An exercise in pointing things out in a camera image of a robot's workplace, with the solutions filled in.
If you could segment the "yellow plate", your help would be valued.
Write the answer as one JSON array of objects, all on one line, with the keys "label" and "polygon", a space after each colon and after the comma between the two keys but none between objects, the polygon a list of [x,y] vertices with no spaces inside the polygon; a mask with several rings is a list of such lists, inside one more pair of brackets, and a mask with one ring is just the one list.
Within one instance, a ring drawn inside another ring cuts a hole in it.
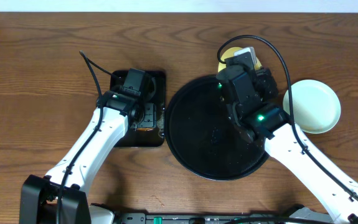
[{"label": "yellow plate", "polygon": [[252,61],[254,64],[254,69],[255,70],[259,70],[262,68],[262,64],[260,63],[259,59],[257,58],[256,54],[255,54],[255,49],[253,47],[245,47],[245,48],[241,48],[241,47],[231,47],[228,50],[226,50],[221,59],[225,60],[227,58],[230,57],[234,57],[234,56],[238,56],[240,54],[246,53],[246,52],[250,52],[252,55]]}]

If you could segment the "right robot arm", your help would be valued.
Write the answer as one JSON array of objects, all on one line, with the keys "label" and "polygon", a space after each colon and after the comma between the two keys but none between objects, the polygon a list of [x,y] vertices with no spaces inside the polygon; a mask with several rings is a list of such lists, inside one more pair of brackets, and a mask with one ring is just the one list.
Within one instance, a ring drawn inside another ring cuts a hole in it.
[{"label": "right robot arm", "polygon": [[358,223],[358,183],[328,159],[271,103],[278,96],[267,68],[221,65],[216,75],[228,118],[248,143],[259,144],[288,168],[320,201],[334,223]]}]

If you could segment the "light green plate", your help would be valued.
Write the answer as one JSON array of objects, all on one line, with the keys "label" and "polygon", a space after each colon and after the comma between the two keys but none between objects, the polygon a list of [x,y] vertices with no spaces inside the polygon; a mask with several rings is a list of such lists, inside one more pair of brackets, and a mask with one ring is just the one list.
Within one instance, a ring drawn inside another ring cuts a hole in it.
[{"label": "light green plate", "polygon": [[294,121],[310,134],[330,131],[341,117],[336,93],[317,80],[301,80],[291,86]]}]

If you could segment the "orange green sponge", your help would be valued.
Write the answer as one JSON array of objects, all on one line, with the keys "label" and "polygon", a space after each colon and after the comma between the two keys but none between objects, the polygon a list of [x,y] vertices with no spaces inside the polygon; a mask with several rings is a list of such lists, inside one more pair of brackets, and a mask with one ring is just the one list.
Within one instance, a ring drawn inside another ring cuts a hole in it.
[{"label": "orange green sponge", "polygon": [[135,128],[135,131],[152,131],[154,129],[155,129],[154,127],[148,127],[148,128],[137,127],[137,128]]}]

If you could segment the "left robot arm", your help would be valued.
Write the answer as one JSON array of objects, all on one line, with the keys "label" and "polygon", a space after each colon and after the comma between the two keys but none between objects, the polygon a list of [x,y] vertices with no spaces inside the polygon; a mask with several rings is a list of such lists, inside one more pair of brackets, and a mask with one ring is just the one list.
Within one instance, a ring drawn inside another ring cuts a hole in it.
[{"label": "left robot arm", "polygon": [[113,223],[115,214],[89,205],[87,195],[101,165],[128,130],[156,112],[155,92],[108,90],[76,143],[44,177],[22,185],[19,223]]}]

